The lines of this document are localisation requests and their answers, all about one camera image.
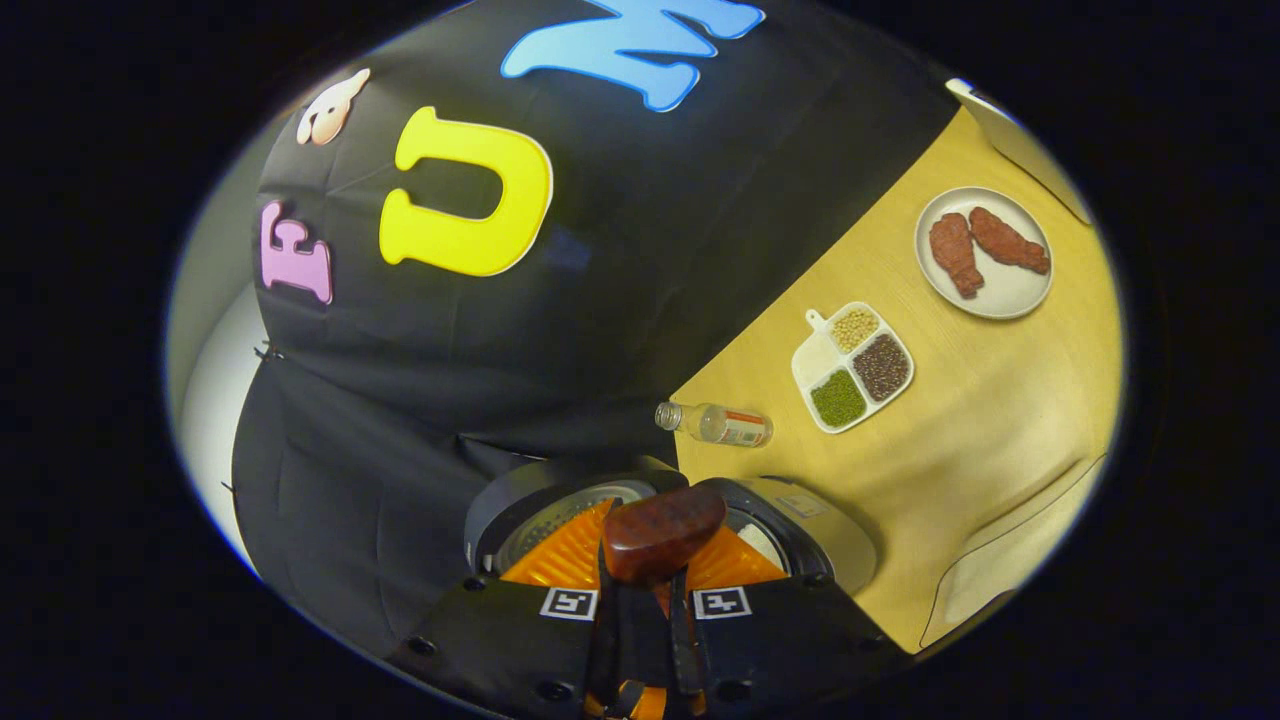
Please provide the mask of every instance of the white divided tray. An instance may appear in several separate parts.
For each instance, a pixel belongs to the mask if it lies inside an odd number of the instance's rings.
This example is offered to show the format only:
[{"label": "white divided tray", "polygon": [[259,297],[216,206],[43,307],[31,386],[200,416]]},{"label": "white divided tray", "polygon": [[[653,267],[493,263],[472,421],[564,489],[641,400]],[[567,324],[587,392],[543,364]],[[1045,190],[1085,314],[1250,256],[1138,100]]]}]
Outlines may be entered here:
[{"label": "white divided tray", "polygon": [[[851,313],[855,307],[860,307],[870,313],[876,320],[879,323],[876,331],[872,332],[861,343],[854,347],[849,352],[841,352],[840,347],[836,345],[836,340],[831,336],[832,325]],[[902,338],[897,337],[893,328],[881,318],[881,314],[872,309],[870,305],[865,302],[850,302],[840,310],[837,310],[831,318],[823,319],[817,310],[805,311],[805,320],[813,328],[813,334],[808,340],[800,343],[795,354],[791,356],[791,375],[795,378],[796,387],[800,389],[800,396],[804,397],[805,407],[809,409],[809,414],[813,415],[813,421],[818,424],[826,433],[842,433],[849,428],[861,423],[867,418],[870,418],[878,413],[882,407],[893,402],[893,398],[902,393],[908,386],[911,384],[911,379],[915,377],[915,361],[911,360],[911,354],[906,350],[906,343]],[[858,357],[868,346],[879,336],[888,334],[897,342],[899,347],[902,348],[902,355],[906,356],[906,380],[902,386],[893,391],[892,395],[876,402],[872,400],[870,393],[867,392],[867,386],[863,383],[863,378],[858,375],[854,369],[854,357]],[[822,420],[818,415],[818,410],[813,406],[813,391],[823,386],[828,378],[835,375],[840,370],[847,370],[854,378],[854,384],[858,387],[858,392],[861,393],[863,400],[867,401],[867,410],[856,419],[849,424],[833,428]]]}]

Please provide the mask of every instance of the foam letter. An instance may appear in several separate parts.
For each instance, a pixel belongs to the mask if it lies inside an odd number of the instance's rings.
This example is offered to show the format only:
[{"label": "foam letter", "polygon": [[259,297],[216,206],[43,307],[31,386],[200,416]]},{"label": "foam letter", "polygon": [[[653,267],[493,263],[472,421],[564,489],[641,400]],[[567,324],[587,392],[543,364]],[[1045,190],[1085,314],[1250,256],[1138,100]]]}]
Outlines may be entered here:
[{"label": "foam letter", "polygon": [[506,128],[440,120],[434,108],[408,119],[396,146],[396,167],[422,158],[481,165],[502,178],[502,199],[481,220],[420,208],[396,188],[383,201],[378,231],[383,259],[404,258],[465,275],[495,275],[525,256],[552,202],[552,161],[536,140]]},{"label": "foam letter", "polygon": [[614,18],[579,20],[536,29],[516,42],[502,61],[502,76],[556,68],[616,82],[640,91],[645,108],[666,113],[698,83],[689,63],[659,65],[623,53],[716,56],[716,47],[671,15],[700,23],[710,35],[735,40],[764,19],[751,5],[724,0],[586,0]]},{"label": "foam letter", "polygon": [[[333,302],[329,246],[317,240],[310,252],[298,250],[307,240],[307,228],[297,220],[280,220],[280,202],[262,208],[262,284],[283,283],[310,290],[320,302],[329,305]],[[280,247],[271,245],[273,234],[279,238]]]}]

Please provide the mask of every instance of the black cloth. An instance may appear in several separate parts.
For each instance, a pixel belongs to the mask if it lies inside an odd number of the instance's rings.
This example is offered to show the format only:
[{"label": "black cloth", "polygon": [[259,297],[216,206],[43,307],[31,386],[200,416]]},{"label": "black cloth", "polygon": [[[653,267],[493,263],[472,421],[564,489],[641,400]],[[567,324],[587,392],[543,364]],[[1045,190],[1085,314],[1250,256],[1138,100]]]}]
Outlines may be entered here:
[{"label": "black cloth", "polygon": [[[383,656],[463,571],[467,503],[500,474],[470,448],[512,462],[612,448],[676,465],[655,404],[831,247],[956,110],[945,70],[878,32],[817,4],[755,4],[768,18],[739,40],[709,38],[717,56],[653,58],[701,70],[669,113],[572,72],[499,74],[525,35],[607,15],[581,0],[480,0],[346,64],[317,87],[360,68],[371,77],[328,145],[297,143],[314,97],[301,101],[246,219],[262,318],[285,357],[259,372],[233,461],[241,532],[269,585]],[[380,255],[390,190],[472,218],[502,192],[479,167],[394,167],[402,128],[428,105],[529,135],[550,158],[545,222],[502,274]],[[328,306],[262,287],[257,213],[276,200],[330,249]]]}]

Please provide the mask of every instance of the round plate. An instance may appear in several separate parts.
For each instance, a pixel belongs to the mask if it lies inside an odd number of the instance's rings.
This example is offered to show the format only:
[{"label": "round plate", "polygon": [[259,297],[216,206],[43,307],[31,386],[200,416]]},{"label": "round plate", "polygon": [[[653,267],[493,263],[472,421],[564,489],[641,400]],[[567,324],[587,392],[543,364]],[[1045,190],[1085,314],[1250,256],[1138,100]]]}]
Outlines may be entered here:
[{"label": "round plate", "polygon": [[[1002,265],[992,260],[991,255],[983,252],[975,242],[974,264],[986,284],[978,288],[978,296],[973,300],[960,297],[951,275],[933,259],[929,228],[947,213],[960,213],[968,219],[969,211],[978,205],[991,210],[1030,242],[1043,246],[1048,258],[1048,274],[1042,275],[1016,265]],[[957,187],[934,197],[920,213],[920,220],[915,224],[915,258],[929,284],[942,297],[965,313],[993,320],[1010,320],[1030,313],[1044,301],[1050,286],[1053,284],[1053,252],[1039,223],[1021,205],[986,187]]]}]

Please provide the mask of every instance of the meat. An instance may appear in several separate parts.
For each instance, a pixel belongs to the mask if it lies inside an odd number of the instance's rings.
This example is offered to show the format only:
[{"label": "meat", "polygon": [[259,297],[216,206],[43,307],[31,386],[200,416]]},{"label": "meat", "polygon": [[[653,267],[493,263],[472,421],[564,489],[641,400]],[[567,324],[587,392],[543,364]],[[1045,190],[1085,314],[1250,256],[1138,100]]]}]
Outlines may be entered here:
[{"label": "meat", "polygon": [[960,297],[972,300],[986,282],[974,265],[969,223],[960,213],[947,213],[929,228],[933,259],[951,275]]},{"label": "meat", "polygon": [[1048,258],[1044,255],[1044,249],[1018,234],[1018,231],[1006,225],[991,210],[974,208],[969,211],[969,224],[973,228],[973,238],[978,241],[978,247],[982,247],[995,261],[1027,268],[1042,275],[1048,273]]}]

